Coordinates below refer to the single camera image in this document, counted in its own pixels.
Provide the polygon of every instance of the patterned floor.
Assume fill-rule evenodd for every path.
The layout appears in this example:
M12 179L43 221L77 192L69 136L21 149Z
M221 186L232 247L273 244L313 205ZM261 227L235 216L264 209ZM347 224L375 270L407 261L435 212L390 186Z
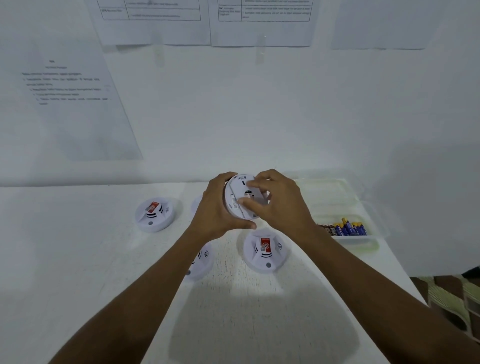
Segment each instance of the patterned floor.
M458 276L411 280L432 310L480 344L480 267Z

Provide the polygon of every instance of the white tabletop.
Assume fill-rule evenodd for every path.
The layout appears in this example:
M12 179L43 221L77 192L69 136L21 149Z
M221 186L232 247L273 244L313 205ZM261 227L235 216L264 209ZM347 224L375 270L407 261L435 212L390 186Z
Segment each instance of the white tabletop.
M205 187L0 188L0 363L46 363L167 251ZM154 196L171 198L176 218L149 234L133 213ZM184 280L143 363L387 363L293 242L283 237L292 254L277 273L261 275L241 258L244 236L231 231L212 242L212 271ZM384 240L359 257L421 300Z

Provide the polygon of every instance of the paper sheet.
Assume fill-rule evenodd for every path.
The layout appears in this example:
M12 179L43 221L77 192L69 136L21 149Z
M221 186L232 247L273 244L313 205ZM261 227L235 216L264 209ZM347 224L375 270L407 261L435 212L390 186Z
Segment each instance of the paper sheet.
M212 46L312 45L320 0L208 0Z
M209 45L206 0L85 0L103 45Z
M20 89L70 160L142 159L96 41L0 40L2 87Z
M343 0L333 49L423 49L450 0Z

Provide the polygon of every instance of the person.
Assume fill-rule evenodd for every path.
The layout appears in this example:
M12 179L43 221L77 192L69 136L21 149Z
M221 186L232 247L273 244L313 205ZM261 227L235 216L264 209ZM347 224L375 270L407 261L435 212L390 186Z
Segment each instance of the person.
M228 172L213 178L190 226L144 274L93 316L50 364L140 363L194 257L228 230L255 229L224 208ZM276 170L250 187L269 192L269 204L239 203L294 241L317 265L391 363L480 363L480 347L444 318L363 263L313 221L295 182Z

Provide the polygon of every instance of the white wall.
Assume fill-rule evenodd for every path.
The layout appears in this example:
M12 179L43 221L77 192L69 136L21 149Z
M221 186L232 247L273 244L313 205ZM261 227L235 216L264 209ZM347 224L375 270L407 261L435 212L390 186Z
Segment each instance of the white wall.
M420 51L330 50L339 3L323 1L312 47L267 48L263 64L255 48L104 49L142 161L68 161L0 79L0 184L343 169L376 200L409 274L480 264L480 2L453 1ZM0 34L96 38L82 0L1 8Z

